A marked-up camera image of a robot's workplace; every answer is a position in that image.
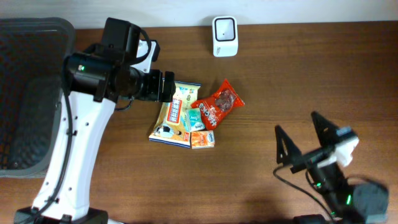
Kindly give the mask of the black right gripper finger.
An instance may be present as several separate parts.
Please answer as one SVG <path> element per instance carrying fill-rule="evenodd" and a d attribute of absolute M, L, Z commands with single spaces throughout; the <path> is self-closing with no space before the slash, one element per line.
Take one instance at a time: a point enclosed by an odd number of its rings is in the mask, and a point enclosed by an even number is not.
<path fill-rule="evenodd" d="M 311 113 L 311 117 L 320 145 L 327 146 L 336 144 L 338 142 L 338 135 L 336 132 L 339 130 L 339 127 L 316 111 Z"/>
<path fill-rule="evenodd" d="M 279 125 L 275 126 L 275 137 L 277 144 L 277 164 L 294 164 L 302 157 L 300 149 Z"/>

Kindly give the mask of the yellow wet wipes pack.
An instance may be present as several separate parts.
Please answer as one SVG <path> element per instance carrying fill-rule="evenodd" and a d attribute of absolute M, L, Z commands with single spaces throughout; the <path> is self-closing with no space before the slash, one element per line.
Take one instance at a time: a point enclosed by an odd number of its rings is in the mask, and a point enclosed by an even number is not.
<path fill-rule="evenodd" d="M 190 131 L 187 110 L 197 100 L 199 83 L 175 81 L 175 93 L 170 103 L 162 103 L 159 117 L 149 135 L 149 140 L 173 146 L 190 148 Z"/>

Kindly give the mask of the teal tissue pack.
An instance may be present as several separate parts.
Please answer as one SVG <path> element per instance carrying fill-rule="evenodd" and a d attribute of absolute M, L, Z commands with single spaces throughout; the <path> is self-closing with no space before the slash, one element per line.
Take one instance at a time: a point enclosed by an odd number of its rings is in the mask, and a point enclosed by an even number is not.
<path fill-rule="evenodd" d="M 202 131 L 205 125 L 201 120 L 201 111 L 199 108 L 186 110 L 186 122 L 189 132 Z"/>

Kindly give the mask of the red snack bag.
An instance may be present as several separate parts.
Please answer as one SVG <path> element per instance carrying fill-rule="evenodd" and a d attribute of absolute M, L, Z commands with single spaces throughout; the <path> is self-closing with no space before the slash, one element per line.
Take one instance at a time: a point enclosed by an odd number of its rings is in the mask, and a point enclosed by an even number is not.
<path fill-rule="evenodd" d="M 208 98 L 196 100 L 191 107 L 200 110 L 205 128 L 214 130 L 234 108 L 244 105 L 245 102 L 236 93 L 230 82 L 225 79 L 214 94 Z"/>

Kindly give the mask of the orange tissue pack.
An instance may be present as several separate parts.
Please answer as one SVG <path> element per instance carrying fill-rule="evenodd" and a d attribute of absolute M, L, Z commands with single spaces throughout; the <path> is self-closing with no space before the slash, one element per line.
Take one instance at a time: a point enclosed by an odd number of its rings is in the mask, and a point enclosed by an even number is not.
<path fill-rule="evenodd" d="M 215 146 L 215 135 L 213 131 L 196 131 L 191 133 L 192 149 L 205 149 Z"/>

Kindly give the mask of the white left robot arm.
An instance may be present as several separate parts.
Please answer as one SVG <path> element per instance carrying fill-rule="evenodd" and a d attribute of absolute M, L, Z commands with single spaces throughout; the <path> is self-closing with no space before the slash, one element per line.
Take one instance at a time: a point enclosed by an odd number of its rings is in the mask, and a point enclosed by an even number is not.
<path fill-rule="evenodd" d="M 151 67 L 157 41 L 139 26 L 108 18 L 101 41 L 65 58 L 61 115 L 49 168 L 32 206 L 15 223 L 110 223 L 90 207 L 90 185 L 105 127 L 121 98 L 168 103 L 174 74 Z"/>

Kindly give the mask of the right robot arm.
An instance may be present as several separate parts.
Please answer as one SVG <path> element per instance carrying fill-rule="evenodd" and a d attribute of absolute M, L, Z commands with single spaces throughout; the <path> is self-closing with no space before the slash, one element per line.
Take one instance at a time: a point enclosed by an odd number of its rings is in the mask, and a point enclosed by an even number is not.
<path fill-rule="evenodd" d="M 277 167 L 274 177 L 314 200 L 328 214 L 294 217 L 294 223 L 382 223 L 387 220 L 389 190 L 381 182 L 359 175 L 358 184 L 350 184 L 342 168 L 351 164 L 352 153 L 359 144 L 355 131 L 339 127 L 320 113 L 311 113 L 320 147 L 306 154 L 294 144 L 281 126 L 275 126 Z M 282 169 L 296 174 L 303 171 L 313 194 L 278 175 Z"/>

